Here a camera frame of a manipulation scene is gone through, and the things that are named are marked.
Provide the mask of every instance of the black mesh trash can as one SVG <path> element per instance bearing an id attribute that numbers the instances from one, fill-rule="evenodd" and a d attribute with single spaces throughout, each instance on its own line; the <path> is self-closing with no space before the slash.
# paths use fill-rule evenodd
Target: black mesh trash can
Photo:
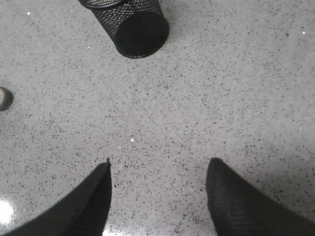
<path id="1" fill-rule="evenodd" d="M 93 12 L 125 57 L 147 57 L 168 37 L 169 25 L 158 0 L 79 1 Z"/>

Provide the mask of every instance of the trash can rim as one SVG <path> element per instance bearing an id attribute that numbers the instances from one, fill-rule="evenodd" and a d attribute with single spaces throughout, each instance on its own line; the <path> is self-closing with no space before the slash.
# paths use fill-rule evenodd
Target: trash can rim
<path id="1" fill-rule="evenodd" d="M 110 3 L 110 4 L 94 6 L 94 5 L 87 4 L 86 0 L 79 0 L 79 2 L 85 8 L 87 8 L 89 10 L 107 10 L 107 9 L 111 9 L 111 8 L 117 7 L 119 5 L 122 5 L 128 1 L 130 1 L 130 0 L 117 0 L 117 1 Z"/>

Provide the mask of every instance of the terrazzo floor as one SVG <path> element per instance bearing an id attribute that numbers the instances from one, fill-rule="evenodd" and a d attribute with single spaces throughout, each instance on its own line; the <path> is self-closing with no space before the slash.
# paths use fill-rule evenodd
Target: terrazzo floor
<path id="1" fill-rule="evenodd" d="M 160 4 L 166 44 L 128 59 L 77 0 L 0 0 L 0 234 L 107 158 L 104 236 L 215 236 L 211 157 L 315 221 L 315 1 Z"/>

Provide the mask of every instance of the mesh pattern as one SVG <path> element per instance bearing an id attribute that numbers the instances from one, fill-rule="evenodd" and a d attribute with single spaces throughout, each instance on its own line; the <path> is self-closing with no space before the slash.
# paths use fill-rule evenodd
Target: mesh pattern
<path id="1" fill-rule="evenodd" d="M 86 3 L 90 6 L 107 6 L 119 2 L 117 0 L 87 0 Z"/>
<path id="2" fill-rule="evenodd" d="M 114 0 L 88 0 L 106 5 Z M 117 50 L 129 58 L 141 58 L 157 51 L 166 41 L 169 26 L 158 0 L 129 0 L 116 7 L 92 10 L 111 37 Z"/>
<path id="3" fill-rule="evenodd" d="M 208 207 L 218 236 L 272 236 L 252 214 L 245 194 L 234 181 L 244 181 L 213 158 L 207 173 Z"/>
<path id="4" fill-rule="evenodd" d="M 108 169 L 97 185 L 85 210 L 66 234 L 67 236 L 102 235 L 111 203 L 111 188 L 111 175 L 110 169 Z"/>

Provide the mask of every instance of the floor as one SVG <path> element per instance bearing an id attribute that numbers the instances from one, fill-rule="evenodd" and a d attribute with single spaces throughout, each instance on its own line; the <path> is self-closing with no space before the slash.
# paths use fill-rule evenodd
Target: floor
<path id="1" fill-rule="evenodd" d="M 107 158 L 104 236 L 215 236 L 211 157 L 315 221 L 315 1 L 160 4 L 169 39 L 128 59 L 76 0 L 0 1 L 0 234 Z"/>

